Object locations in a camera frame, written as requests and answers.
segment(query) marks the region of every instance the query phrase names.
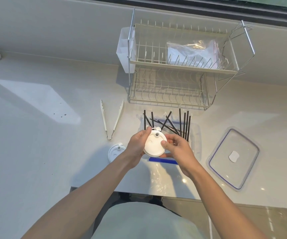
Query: floor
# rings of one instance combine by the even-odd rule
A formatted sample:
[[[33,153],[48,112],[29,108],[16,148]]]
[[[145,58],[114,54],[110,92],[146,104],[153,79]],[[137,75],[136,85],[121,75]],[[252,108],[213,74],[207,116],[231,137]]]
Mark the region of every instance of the floor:
[[[133,201],[148,201],[151,196],[132,194]],[[108,199],[103,209],[96,218],[94,224],[82,237],[89,239],[94,229],[99,225],[102,217],[110,205],[118,199],[118,193],[114,192]],[[192,221],[206,239],[220,239],[218,232],[209,219],[209,216],[200,200],[163,197],[163,205],[178,213],[182,217]],[[270,239],[287,239],[287,209],[275,207],[263,207],[255,205],[237,205],[240,210],[256,224]]]

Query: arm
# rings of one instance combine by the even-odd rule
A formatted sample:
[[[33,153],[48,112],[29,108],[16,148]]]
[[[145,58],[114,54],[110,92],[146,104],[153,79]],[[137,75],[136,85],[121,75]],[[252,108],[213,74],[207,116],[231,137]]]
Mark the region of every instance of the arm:
[[[92,225],[114,189],[143,155],[151,128],[133,135],[126,150],[94,178],[69,193],[47,211],[22,239],[81,237]]]
[[[182,172],[193,181],[220,237],[223,239],[266,239],[266,236],[247,219],[200,165],[188,142],[175,134],[165,136],[168,142],[162,141],[162,146],[171,152]]]

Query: hand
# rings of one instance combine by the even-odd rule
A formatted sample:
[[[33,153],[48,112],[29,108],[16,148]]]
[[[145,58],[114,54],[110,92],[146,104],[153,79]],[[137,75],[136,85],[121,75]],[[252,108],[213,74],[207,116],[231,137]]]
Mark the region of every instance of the hand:
[[[177,134],[165,134],[166,141],[161,141],[164,149],[170,151],[170,154],[162,154],[161,157],[173,157],[184,175],[190,177],[193,170],[200,165],[195,158],[189,143]]]
[[[121,154],[127,161],[129,169],[136,167],[144,155],[144,146],[150,133],[151,127],[147,127],[146,130],[141,130],[130,138],[126,150]]]

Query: white label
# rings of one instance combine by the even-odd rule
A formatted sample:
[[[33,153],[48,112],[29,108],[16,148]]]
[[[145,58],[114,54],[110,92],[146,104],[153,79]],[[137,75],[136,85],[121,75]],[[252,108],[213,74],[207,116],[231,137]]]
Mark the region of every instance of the white label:
[[[239,155],[236,151],[233,151],[233,152],[229,155],[229,159],[230,159],[232,162],[236,162],[239,157],[240,157],[240,155]]]

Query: left hand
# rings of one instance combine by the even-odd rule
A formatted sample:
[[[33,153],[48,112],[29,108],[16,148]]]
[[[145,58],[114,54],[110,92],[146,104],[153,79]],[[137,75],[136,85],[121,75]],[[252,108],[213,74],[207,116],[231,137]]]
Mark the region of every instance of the left hand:
[[[121,154],[127,161],[129,169],[136,167],[144,155],[144,146],[151,130],[151,127],[147,127],[146,130],[141,130],[130,138],[126,150]]]

